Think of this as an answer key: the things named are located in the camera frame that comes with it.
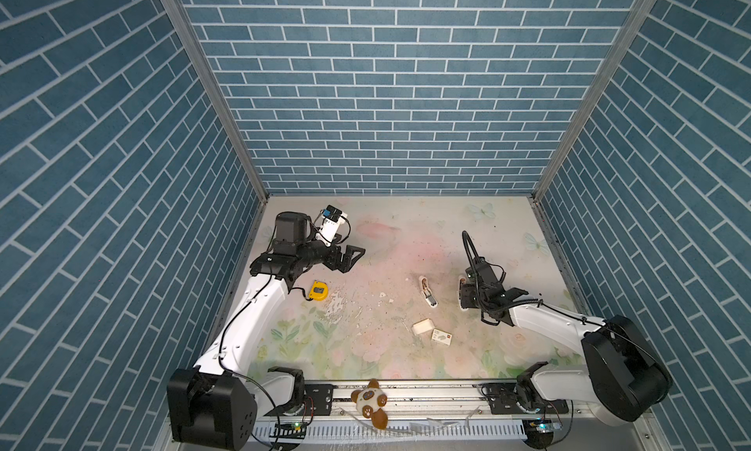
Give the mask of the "white staple box sleeve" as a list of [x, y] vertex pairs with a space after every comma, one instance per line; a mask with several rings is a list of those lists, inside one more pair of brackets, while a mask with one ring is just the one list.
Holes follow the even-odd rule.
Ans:
[[451, 345], [453, 336], [450, 333], [442, 331], [440, 329], [433, 329], [431, 333], [432, 341], [441, 343], [442, 345]]

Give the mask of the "cardboard staple tray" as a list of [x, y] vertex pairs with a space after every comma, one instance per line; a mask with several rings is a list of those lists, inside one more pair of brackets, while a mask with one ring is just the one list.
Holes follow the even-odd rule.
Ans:
[[435, 325], [431, 319], [424, 319], [415, 323], [412, 326], [412, 332], [415, 336], [431, 333], [435, 329]]

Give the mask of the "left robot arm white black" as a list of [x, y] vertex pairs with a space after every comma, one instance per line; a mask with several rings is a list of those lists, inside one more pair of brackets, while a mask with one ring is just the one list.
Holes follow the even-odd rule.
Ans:
[[240, 450], [252, 438], [257, 419], [285, 413], [309, 414], [299, 369], [274, 367], [263, 381], [248, 376], [262, 337], [296, 281], [318, 264], [349, 272], [365, 249], [348, 244], [340, 226], [345, 212], [328, 206], [317, 217], [302, 212], [277, 215], [267, 250], [250, 263], [243, 297], [216, 339], [193, 367], [177, 369], [166, 387], [174, 440], [222, 450]]

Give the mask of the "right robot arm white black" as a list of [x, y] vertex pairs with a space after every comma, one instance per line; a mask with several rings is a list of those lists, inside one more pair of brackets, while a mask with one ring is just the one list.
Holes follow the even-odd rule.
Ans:
[[585, 402], [602, 422], [633, 423], [664, 400], [674, 379], [638, 326], [615, 315], [588, 317], [506, 289], [484, 257], [469, 257], [467, 280], [459, 290], [461, 309], [477, 309], [483, 323], [531, 331], [583, 359], [574, 366], [543, 361], [516, 378], [520, 408], [535, 412], [557, 400]]

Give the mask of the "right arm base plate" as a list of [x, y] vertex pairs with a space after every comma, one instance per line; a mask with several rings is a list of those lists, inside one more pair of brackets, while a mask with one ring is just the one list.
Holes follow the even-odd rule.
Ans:
[[570, 410], [565, 400], [549, 401], [534, 392], [531, 386], [520, 386], [515, 381], [481, 383], [477, 387], [480, 395], [488, 402], [493, 415], [552, 413], [563, 415]]

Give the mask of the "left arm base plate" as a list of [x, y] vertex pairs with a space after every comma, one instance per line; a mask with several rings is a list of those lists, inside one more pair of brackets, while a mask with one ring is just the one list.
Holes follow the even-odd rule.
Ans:
[[302, 392], [295, 392], [291, 400], [284, 405], [264, 414], [265, 417], [326, 417], [332, 414], [334, 404], [333, 384], [305, 384]]

